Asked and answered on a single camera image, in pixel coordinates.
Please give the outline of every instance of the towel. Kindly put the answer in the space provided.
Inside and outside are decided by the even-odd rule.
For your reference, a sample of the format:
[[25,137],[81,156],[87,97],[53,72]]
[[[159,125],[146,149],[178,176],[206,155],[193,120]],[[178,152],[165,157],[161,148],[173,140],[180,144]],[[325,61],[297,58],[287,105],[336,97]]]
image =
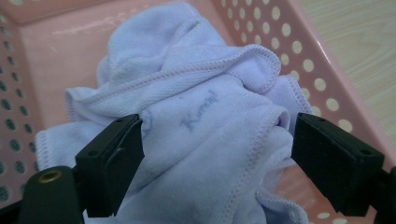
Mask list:
[[190,4],[150,8],[110,37],[97,89],[66,90],[70,122],[36,135],[39,168],[74,166],[111,121],[139,114],[146,157],[118,215],[87,223],[307,223],[274,194],[294,164],[295,115],[312,113],[279,71],[273,52],[227,46]]

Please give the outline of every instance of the circular hole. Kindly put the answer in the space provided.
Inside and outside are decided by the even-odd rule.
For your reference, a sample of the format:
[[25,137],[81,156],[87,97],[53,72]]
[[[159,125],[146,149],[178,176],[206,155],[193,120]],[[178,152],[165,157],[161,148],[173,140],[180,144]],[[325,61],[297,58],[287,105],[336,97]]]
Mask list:
[[262,11],[260,10],[259,7],[254,8],[253,16],[254,16],[254,19],[256,19],[256,20],[260,19],[260,17],[262,16]]
[[15,139],[12,139],[11,141],[9,141],[9,146],[10,146],[11,149],[14,150],[14,151],[19,151],[19,150],[21,150],[20,143],[19,143],[17,140],[15,140]]
[[315,88],[318,91],[326,90],[326,82],[322,78],[315,79]]
[[6,186],[0,186],[0,202],[6,202],[9,199],[8,188]]
[[17,7],[23,5],[23,0],[8,0],[8,1],[9,1],[9,3],[11,3]]
[[274,21],[279,20],[279,17],[280,17],[280,10],[279,10],[279,7],[273,7],[273,10],[272,10],[272,17],[273,17]]
[[336,111],[338,110],[338,102],[334,100],[333,98],[330,98],[326,101],[326,106],[329,108],[331,111]]
[[19,173],[19,174],[23,174],[25,172],[25,168],[23,165],[23,162],[21,161],[16,161],[15,164],[15,170]]
[[23,127],[24,127],[24,129],[25,129],[25,131],[27,133],[32,133],[33,132],[33,129],[32,129],[32,127],[29,124],[25,124],[25,125],[23,125]]
[[300,79],[300,74],[296,70],[292,70],[290,73],[294,75],[297,81]]
[[240,26],[239,26],[239,21],[235,21],[233,23],[233,28],[235,28],[235,30],[239,30]]
[[246,17],[245,10],[244,10],[242,7],[239,8],[239,17],[240,17],[241,19],[244,19],[244,18]]
[[321,116],[320,108],[317,106],[312,106],[312,110],[314,111],[315,116]]
[[62,171],[51,170],[51,171],[48,171],[48,172],[44,173],[43,175],[41,175],[38,178],[38,182],[40,182],[42,184],[47,184],[49,182],[52,182],[52,181],[58,179],[61,176],[62,176]]
[[325,218],[328,218],[329,216],[330,216],[330,213],[327,213],[327,212],[318,214],[318,218],[320,218],[320,219],[325,219]]
[[23,93],[23,91],[21,91],[20,89],[16,89],[15,92],[17,93],[17,95],[18,95],[20,98],[23,98],[23,97],[24,97],[24,93]]
[[17,73],[11,73],[11,76],[12,76],[12,78],[15,80],[15,81],[17,81],[17,82],[19,82],[19,81],[21,81],[21,79],[20,79],[20,75],[18,75]]
[[7,86],[6,86],[6,84],[4,84],[4,82],[2,82],[1,80],[0,80],[0,90],[2,90],[2,91],[7,91]]
[[247,38],[247,34],[245,34],[245,33],[242,33],[242,34],[241,34],[241,40],[242,40],[242,42],[246,43],[246,42],[247,42],[247,40],[248,40],[248,38]]
[[233,10],[228,8],[227,15],[228,15],[228,18],[231,19],[233,17]]
[[253,31],[253,22],[251,22],[251,21],[248,21],[248,22],[247,22],[247,30],[248,30],[249,32],[252,32],[252,31]]
[[347,224],[347,220],[345,218],[339,217],[333,220],[332,224]]
[[23,105],[20,106],[20,111],[24,116],[29,115],[29,112],[27,111],[26,107],[24,107]]
[[6,119],[6,125],[12,131],[17,129],[17,127],[15,126],[15,123],[14,123],[14,121],[12,121],[12,119]]
[[306,88],[301,88],[301,91],[303,92],[303,95],[305,96],[305,98],[309,99],[309,96],[310,96],[309,90]]
[[0,26],[0,32],[1,32],[3,35],[9,35],[9,30],[8,30],[7,27]]
[[8,60],[8,62],[9,62],[11,65],[13,65],[13,66],[16,66],[16,65],[17,65],[17,63],[15,62],[14,58],[12,58],[12,57],[7,57],[7,60]]
[[29,143],[29,148],[32,152],[35,153],[35,143]]
[[260,45],[262,43],[262,38],[259,35],[254,36],[254,43]]
[[276,37],[272,38],[271,46],[273,47],[273,49],[278,49],[279,48],[279,40]]
[[280,60],[282,61],[283,65],[288,65],[289,64],[289,56],[287,54],[282,54],[280,56]]
[[305,59],[303,62],[305,72],[312,72],[314,70],[314,63],[310,59]]
[[268,35],[270,33],[270,24],[268,22],[265,22],[262,24],[262,31]]
[[7,23],[6,17],[3,16],[3,15],[0,15],[0,22],[2,22],[2,23]]
[[9,101],[6,100],[6,99],[1,100],[1,106],[2,106],[5,110],[11,110],[11,104],[10,104]]
[[4,174],[6,172],[6,167],[3,165],[2,162],[0,162],[0,175]]
[[291,32],[290,25],[288,23],[285,23],[282,25],[282,34],[283,36],[289,36]]
[[98,153],[99,153],[98,151],[92,150],[92,151],[90,151],[90,152],[88,153],[88,156],[94,157],[94,156],[96,156]]
[[294,53],[299,54],[303,50],[303,45],[301,44],[300,41],[296,40],[293,42],[292,48]]
[[338,120],[338,126],[348,133],[352,132],[353,130],[352,123],[350,123],[347,119]]
[[12,45],[8,41],[4,41],[3,44],[6,49],[13,50]]
[[23,195],[25,189],[26,189],[26,185],[21,184],[21,186],[20,186],[21,195]]

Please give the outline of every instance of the mounting hole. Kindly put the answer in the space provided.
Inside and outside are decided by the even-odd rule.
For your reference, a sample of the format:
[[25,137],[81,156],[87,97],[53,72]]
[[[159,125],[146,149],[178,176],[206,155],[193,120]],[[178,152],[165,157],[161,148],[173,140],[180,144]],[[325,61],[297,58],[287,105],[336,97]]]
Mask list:
[[49,182],[52,182],[52,181],[58,179],[61,176],[62,176],[62,171],[51,170],[51,171],[48,171],[48,172],[44,173],[43,175],[41,175],[38,178],[38,182],[40,182],[41,184],[47,184]]
[[88,156],[94,157],[94,156],[96,156],[98,153],[99,153],[98,151],[92,150],[92,151],[90,151],[90,152],[88,153]]

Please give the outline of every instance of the pink plastic basket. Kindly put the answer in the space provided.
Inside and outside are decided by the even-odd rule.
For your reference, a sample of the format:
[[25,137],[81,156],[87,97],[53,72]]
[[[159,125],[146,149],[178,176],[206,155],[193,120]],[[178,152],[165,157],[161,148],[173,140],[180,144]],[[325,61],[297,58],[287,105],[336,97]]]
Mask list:
[[[67,122],[64,89],[95,87],[95,70],[114,29],[163,0],[7,0],[0,2],[0,208],[21,198],[36,172],[35,133]],[[294,74],[315,113],[364,139],[396,164],[394,148],[295,0],[190,0],[230,45],[273,50]],[[277,191],[312,223],[373,223],[343,217],[297,167]]]

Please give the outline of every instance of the table surface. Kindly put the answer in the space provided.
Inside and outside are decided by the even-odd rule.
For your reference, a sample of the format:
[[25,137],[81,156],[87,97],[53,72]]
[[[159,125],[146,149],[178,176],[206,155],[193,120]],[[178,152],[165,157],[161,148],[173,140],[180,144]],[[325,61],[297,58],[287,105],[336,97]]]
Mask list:
[[300,3],[396,147],[396,1]]

